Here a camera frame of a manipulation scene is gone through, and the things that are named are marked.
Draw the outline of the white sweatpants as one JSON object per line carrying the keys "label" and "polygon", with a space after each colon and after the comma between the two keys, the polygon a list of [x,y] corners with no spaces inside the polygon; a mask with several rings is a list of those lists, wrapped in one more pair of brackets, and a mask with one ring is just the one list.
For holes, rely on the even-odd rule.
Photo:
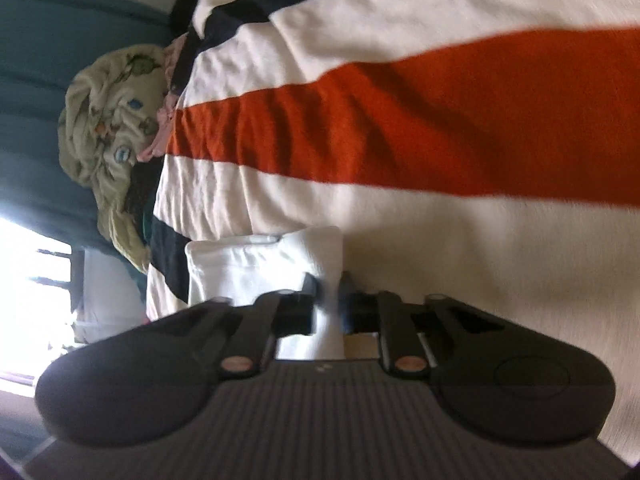
{"label": "white sweatpants", "polygon": [[281,340],[278,357],[285,360],[341,360],[345,357],[337,287],[343,273],[343,233],[336,226],[282,235],[235,236],[186,244],[190,306],[228,298],[248,306],[265,292],[303,289],[311,275],[320,285],[314,309],[314,333]]}

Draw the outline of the pink garment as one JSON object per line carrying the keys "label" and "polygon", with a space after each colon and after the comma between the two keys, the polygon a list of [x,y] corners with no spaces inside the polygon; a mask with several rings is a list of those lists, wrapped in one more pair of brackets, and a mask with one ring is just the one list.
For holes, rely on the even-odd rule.
{"label": "pink garment", "polygon": [[150,145],[137,154],[138,162],[149,162],[152,158],[162,157],[166,153],[171,131],[174,128],[175,109],[179,99],[179,95],[175,94],[171,88],[171,81],[185,43],[186,34],[183,34],[164,50],[164,74],[168,90],[162,106],[156,113],[157,133],[154,134]]}

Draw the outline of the striped bed blanket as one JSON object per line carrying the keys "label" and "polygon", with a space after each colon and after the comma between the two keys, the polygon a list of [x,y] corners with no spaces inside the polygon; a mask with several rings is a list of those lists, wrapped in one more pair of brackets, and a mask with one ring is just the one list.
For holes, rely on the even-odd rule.
{"label": "striped bed blanket", "polygon": [[336,226],[342,270],[585,348],[639,457],[639,0],[198,0],[154,208],[186,244]]}

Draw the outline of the teal curtain right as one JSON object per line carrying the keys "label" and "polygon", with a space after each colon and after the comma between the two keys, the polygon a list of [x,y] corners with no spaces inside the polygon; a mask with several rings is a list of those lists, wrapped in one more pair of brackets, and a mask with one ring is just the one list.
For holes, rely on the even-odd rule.
{"label": "teal curtain right", "polygon": [[74,76],[107,52],[168,44],[168,17],[132,0],[1,0],[1,214],[115,255],[96,201],[58,163],[58,116]]}

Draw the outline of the window with dark frame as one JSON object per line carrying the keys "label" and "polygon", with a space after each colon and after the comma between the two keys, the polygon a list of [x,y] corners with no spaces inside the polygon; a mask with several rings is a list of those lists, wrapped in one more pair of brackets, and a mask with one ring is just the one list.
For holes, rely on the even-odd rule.
{"label": "window with dark frame", "polygon": [[30,388],[82,345],[85,252],[1,220],[1,379]]}

